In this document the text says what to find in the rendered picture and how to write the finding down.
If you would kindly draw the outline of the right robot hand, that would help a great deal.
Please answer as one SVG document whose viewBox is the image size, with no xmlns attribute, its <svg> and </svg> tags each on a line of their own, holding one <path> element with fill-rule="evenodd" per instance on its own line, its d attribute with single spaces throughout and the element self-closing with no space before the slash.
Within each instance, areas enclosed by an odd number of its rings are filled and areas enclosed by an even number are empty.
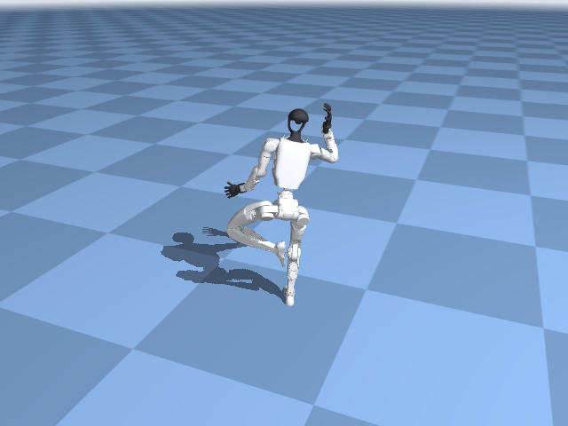
<svg viewBox="0 0 568 426">
<path fill-rule="evenodd" d="M 327 116 L 325 116 L 326 121 L 323 122 L 323 133 L 327 134 L 328 130 L 331 128 L 331 120 L 332 120 L 332 115 L 331 115 L 331 106 L 327 103 L 324 104 L 324 108 L 323 110 L 327 111 Z"/>
</svg>

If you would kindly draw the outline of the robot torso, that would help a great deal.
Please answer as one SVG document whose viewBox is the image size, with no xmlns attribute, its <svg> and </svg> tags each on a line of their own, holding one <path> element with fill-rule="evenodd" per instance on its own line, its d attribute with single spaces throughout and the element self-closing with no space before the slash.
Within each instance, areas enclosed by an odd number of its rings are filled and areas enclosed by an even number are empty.
<svg viewBox="0 0 568 426">
<path fill-rule="evenodd" d="M 296 220 L 298 201 L 293 199 L 293 193 L 289 189 L 297 190 L 304 181 L 312 148 L 307 139 L 303 140 L 303 143 L 298 143 L 286 139 L 290 136 L 284 137 L 285 135 L 278 138 L 280 142 L 274 151 L 272 175 L 274 184 L 285 189 L 278 191 L 279 196 L 273 206 L 278 206 L 279 210 L 276 219 Z"/>
</svg>

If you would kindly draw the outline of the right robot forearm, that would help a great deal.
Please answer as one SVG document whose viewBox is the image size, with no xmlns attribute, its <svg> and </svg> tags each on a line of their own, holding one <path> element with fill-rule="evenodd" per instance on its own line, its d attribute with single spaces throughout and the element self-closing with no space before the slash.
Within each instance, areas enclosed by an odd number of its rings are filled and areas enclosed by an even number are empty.
<svg viewBox="0 0 568 426">
<path fill-rule="evenodd" d="M 321 126 L 321 132 L 323 133 L 323 125 Z M 334 135 L 333 132 L 331 131 L 331 129 L 328 130 L 327 134 L 324 134 L 324 139 L 326 142 L 326 148 L 328 151 L 333 151 L 333 157 L 335 160 L 338 160 L 338 148 L 337 145 L 335 143 L 335 139 L 334 139 Z"/>
</svg>

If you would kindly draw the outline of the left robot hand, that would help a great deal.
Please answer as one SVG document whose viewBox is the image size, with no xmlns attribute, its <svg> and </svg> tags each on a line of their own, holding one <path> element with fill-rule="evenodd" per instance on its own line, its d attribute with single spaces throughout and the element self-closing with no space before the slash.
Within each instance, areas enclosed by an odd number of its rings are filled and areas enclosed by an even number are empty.
<svg viewBox="0 0 568 426">
<path fill-rule="evenodd" d="M 230 196 L 228 196 L 228 198 L 231 198 L 231 197 L 233 197 L 233 196 L 236 196 L 238 193 L 245 193 L 245 192 L 247 192 L 247 191 L 241 192 L 241 190 L 240 190 L 240 185 L 244 185 L 245 183 L 238 184 L 238 185 L 233 185 L 233 184 L 227 182 L 227 184 L 230 185 L 230 186 L 227 186 L 227 187 L 225 186 L 225 189 L 228 189 L 228 190 L 225 190 L 225 192 L 226 192 L 226 193 L 229 192 L 229 193 L 227 193 L 226 195 L 231 194 Z"/>
</svg>

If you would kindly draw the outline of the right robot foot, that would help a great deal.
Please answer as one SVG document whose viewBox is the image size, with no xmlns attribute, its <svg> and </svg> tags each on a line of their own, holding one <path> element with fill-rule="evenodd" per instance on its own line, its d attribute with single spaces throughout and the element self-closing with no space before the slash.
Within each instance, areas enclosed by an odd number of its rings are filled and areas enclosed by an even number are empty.
<svg viewBox="0 0 568 426">
<path fill-rule="evenodd" d="M 288 292 L 288 285 L 284 288 L 284 296 L 286 299 L 286 305 L 293 305 L 294 302 L 294 296 L 295 296 L 295 290 L 293 291 L 293 295 L 291 295 L 291 292 L 289 292 L 289 295 L 287 296 L 287 292 Z"/>
</svg>

